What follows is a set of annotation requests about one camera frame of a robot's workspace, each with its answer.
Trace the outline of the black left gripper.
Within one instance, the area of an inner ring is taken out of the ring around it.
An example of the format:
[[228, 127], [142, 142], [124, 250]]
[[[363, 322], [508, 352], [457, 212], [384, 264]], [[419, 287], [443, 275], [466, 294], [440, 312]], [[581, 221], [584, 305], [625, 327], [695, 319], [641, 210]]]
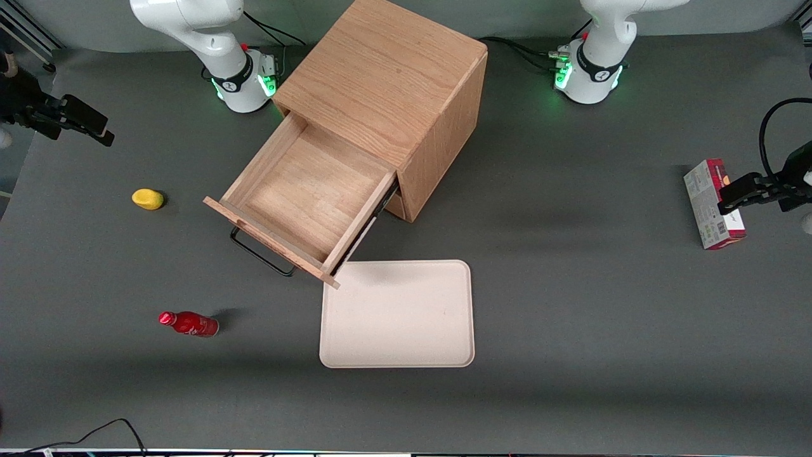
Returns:
[[718, 191], [718, 209], [722, 216], [739, 210], [743, 206], [766, 204], [779, 200], [780, 210], [789, 212], [811, 203], [811, 141], [792, 151], [779, 172], [779, 181], [784, 190], [794, 195], [783, 195], [773, 180], [760, 173], [748, 173], [721, 187]]

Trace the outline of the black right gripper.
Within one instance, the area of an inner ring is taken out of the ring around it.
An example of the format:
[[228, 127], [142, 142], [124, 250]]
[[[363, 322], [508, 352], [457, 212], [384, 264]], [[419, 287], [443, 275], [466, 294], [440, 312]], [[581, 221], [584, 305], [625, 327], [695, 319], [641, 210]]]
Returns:
[[46, 138], [59, 139], [63, 126], [84, 133], [104, 147], [110, 147], [114, 134], [107, 129], [109, 119], [77, 96], [64, 95], [60, 102], [41, 89], [35, 76], [15, 63], [3, 63], [1, 75], [1, 119], [3, 124], [24, 125]]

